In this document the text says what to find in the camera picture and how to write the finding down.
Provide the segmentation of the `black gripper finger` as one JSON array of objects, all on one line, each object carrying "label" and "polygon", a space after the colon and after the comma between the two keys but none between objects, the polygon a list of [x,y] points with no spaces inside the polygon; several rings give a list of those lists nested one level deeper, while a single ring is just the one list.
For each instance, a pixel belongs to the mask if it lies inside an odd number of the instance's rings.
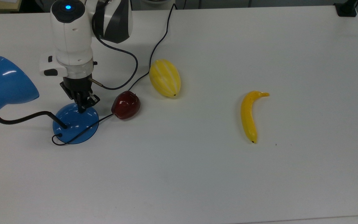
[{"label": "black gripper finger", "polygon": [[86,108],[84,105],[87,103],[87,97],[83,92],[76,92],[76,104],[78,106],[78,113],[84,113]]},{"label": "black gripper finger", "polygon": [[93,107],[100,101],[97,95],[94,95],[91,91],[88,92],[88,96],[85,101],[85,108]]}]

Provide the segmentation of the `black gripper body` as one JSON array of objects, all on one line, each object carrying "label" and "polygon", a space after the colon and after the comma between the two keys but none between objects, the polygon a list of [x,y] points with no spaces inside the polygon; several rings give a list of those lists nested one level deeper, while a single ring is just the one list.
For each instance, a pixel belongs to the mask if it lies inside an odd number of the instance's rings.
[{"label": "black gripper body", "polygon": [[89,78],[92,78],[92,74],[85,78],[64,77],[60,86],[71,100],[88,100],[93,92]]}]

